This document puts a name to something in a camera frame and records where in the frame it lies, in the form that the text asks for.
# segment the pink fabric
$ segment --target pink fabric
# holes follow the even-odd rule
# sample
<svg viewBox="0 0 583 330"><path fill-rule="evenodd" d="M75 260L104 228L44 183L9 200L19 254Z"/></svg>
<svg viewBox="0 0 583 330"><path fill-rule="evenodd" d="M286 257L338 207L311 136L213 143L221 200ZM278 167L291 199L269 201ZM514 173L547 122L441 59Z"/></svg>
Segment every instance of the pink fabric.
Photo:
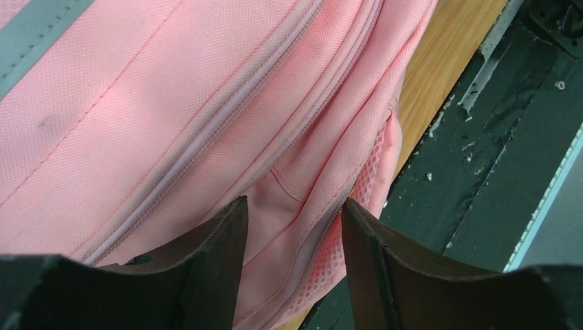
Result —
<svg viewBox="0 0 583 330"><path fill-rule="evenodd" d="M95 0L0 100L0 253L124 263L244 194L234 327L289 320L345 275L337 204L380 214L436 2Z"/></svg>

